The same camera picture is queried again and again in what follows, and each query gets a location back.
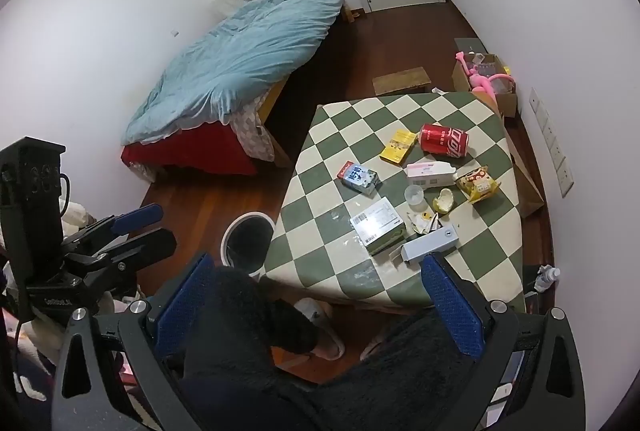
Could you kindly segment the long grey white box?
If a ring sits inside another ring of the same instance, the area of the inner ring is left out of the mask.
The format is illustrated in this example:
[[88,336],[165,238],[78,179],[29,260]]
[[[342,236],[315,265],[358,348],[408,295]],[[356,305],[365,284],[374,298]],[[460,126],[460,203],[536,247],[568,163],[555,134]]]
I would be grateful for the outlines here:
[[458,241],[458,234],[451,225],[442,226],[434,232],[405,243],[400,249],[400,256],[405,263],[419,263],[427,255],[434,255],[456,247]]

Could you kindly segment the torn white yellow wrapper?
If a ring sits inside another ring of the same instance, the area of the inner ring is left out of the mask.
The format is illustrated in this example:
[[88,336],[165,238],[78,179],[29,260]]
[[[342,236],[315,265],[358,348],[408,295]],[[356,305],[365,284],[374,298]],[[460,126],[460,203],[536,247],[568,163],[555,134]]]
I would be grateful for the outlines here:
[[439,220],[437,212],[409,212],[408,221],[412,231],[418,236],[431,234],[442,228],[442,222]]

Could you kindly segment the green white medicine box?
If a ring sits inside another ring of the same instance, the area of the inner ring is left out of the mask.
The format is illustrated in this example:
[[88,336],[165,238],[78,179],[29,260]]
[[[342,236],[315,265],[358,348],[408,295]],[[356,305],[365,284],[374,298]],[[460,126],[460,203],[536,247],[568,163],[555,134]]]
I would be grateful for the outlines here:
[[404,219],[387,198],[373,203],[352,217],[349,223],[370,255],[376,255],[392,243],[403,240],[406,233]]

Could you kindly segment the yellow snack bag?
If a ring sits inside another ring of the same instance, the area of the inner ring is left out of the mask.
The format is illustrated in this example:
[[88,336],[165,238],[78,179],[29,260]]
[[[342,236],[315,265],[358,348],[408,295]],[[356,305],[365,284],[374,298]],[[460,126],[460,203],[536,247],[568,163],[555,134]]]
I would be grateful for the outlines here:
[[477,203],[495,195],[499,183],[488,172],[487,165],[481,165],[456,178],[456,185],[462,190],[469,203]]

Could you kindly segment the clear plastic cup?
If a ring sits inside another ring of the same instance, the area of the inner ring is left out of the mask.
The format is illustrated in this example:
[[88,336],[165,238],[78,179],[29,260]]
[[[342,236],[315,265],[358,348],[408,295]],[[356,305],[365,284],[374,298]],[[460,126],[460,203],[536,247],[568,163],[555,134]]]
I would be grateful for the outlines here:
[[422,211],[425,209],[424,190],[418,185],[408,185],[405,189],[405,200],[410,209],[413,211]]

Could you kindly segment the pink white tissue pack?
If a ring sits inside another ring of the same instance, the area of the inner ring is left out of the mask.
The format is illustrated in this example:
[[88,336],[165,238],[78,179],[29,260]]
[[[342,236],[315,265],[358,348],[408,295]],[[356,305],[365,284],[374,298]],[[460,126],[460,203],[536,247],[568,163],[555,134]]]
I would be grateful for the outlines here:
[[406,175],[410,185],[423,189],[454,185],[457,169],[445,161],[425,161],[407,165]]

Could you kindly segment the blue red milk carton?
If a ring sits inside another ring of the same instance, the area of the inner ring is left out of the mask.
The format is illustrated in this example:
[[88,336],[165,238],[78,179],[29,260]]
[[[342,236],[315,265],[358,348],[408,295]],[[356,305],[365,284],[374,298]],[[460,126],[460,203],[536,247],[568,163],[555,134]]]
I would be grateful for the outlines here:
[[345,187],[366,196],[373,195],[378,183],[380,183],[378,173],[351,161],[347,161],[341,167],[337,178]]

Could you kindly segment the red cola can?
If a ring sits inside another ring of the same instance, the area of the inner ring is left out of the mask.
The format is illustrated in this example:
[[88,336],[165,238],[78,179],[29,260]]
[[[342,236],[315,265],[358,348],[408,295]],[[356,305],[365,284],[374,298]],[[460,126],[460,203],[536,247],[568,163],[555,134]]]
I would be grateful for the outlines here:
[[424,124],[419,132],[420,147],[429,154],[463,158],[468,152],[469,134],[460,128]]

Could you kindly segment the yellow box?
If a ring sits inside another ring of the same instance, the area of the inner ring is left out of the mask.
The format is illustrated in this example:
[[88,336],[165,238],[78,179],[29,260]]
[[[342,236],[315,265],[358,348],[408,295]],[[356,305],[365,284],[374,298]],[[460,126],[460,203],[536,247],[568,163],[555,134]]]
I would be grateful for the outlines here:
[[416,133],[407,130],[397,130],[385,145],[380,158],[388,163],[401,165],[416,143]]

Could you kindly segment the white round trash bin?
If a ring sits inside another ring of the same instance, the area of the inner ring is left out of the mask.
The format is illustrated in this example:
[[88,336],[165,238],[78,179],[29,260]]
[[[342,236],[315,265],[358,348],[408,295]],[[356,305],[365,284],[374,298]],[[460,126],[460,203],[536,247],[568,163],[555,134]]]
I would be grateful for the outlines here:
[[275,228],[272,218],[262,212],[247,212],[237,217],[221,239],[222,264],[255,276],[265,263]]

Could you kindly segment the clear plastic bottle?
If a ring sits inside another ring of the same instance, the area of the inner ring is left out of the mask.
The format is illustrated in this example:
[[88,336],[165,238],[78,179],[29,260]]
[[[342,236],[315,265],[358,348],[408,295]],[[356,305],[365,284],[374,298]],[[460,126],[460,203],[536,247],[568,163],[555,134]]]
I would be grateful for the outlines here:
[[561,277],[561,269],[546,264],[541,265],[534,280],[534,290],[538,293],[549,290]]

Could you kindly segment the red bed sheet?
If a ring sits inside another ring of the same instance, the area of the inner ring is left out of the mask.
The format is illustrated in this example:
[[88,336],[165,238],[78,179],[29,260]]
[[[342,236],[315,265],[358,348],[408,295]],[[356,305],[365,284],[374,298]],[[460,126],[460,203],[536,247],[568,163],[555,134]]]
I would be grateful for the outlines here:
[[257,173],[256,164],[245,154],[232,128],[220,122],[182,130],[155,143],[127,145],[120,160],[127,166],[175,166],[214,175],[251,176]]

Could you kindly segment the white slipper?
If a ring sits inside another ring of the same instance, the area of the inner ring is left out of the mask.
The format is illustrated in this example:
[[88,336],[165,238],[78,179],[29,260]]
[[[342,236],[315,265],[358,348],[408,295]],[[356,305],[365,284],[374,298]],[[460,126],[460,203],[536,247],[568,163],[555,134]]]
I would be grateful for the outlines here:
[[345,345],[332,327],[331,307],[311,298],[300,299],[294,307],[318,330],[318,343],[311,354],[329,362],[340,359],[345,353]]

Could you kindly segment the patterned grey mattress cover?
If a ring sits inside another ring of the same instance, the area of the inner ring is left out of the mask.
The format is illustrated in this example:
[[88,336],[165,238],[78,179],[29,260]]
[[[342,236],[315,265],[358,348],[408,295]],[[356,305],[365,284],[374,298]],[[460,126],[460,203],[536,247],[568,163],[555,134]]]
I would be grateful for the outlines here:
[[248,157],[273,162],[273,143],[259,116],[259,109],[265,99],[265,95],[258,96],[253,102],[248,102],[237,112],[232,113],[229,125]]

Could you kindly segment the green white checkered tablecloth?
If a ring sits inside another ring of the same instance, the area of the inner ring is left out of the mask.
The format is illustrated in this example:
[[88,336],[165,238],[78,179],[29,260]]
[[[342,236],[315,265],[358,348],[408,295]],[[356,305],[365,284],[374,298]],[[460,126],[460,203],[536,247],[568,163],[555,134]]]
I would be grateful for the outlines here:
[[[397,130],[424,124],[460,128],[469,134],[465,157],[452,160],[461,174],[487,165],[499,183],[495,195],[469,203],[454,188],[454,209],[442,220],[457,232],[445,258],[459,276],[489,300],[524,310],[522,225],[506,132],[497,113],[470,93],[423,93],[334,102],[317,108],[277,218],[260,275],[326,299],[362,301],[378,307],[426,307],[420,269],[363,247],[349,221],[387,198],[414,232],[408,213],[403,165],[380,158]],[[347,162],[378,173],[371,196],[345,187],[337,173]]]

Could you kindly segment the light blue duvet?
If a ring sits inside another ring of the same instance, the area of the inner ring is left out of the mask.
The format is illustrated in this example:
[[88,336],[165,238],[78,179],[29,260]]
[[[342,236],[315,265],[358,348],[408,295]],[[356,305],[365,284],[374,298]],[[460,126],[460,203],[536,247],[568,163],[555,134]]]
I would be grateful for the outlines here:
[[132,116],[122,145],[230,118],[314,56],[344,0],[254,0],[185,48]]

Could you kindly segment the flat cardboard piece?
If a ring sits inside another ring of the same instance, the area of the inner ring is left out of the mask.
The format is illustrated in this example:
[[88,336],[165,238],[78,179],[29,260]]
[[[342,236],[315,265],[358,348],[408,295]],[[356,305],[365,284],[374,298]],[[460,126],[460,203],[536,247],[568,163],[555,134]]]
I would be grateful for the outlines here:
[[431,79],[423,67],[416,67],[378,76],[372,80],[376,96],[419,93],[431,84]]

